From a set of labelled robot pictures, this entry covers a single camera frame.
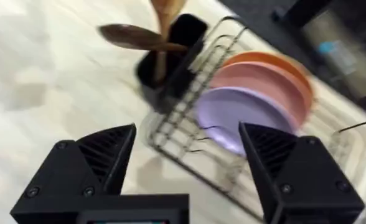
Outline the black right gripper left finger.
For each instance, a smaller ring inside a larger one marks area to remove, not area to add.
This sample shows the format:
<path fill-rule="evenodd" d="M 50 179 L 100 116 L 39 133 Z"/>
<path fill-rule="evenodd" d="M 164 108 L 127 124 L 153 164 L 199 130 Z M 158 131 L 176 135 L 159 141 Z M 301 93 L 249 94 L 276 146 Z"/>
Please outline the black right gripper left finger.
<path fill-rule="evenodd" d="M 135 124 L 127 124 L 56 142 L 11 217 L 17 222 L 74 222 L 89 199 L 120 195 L 135 137 Z"/>

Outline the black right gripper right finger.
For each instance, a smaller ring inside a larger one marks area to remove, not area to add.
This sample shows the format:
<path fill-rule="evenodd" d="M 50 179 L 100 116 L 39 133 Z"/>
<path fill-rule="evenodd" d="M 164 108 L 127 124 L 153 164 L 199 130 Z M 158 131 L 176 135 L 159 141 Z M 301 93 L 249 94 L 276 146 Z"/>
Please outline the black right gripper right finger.
<path fill-rule="evenodd" d="M 241 122 L 238 131 L 264 223 L 354 223 L 365 208 L 315 136 Z"/>

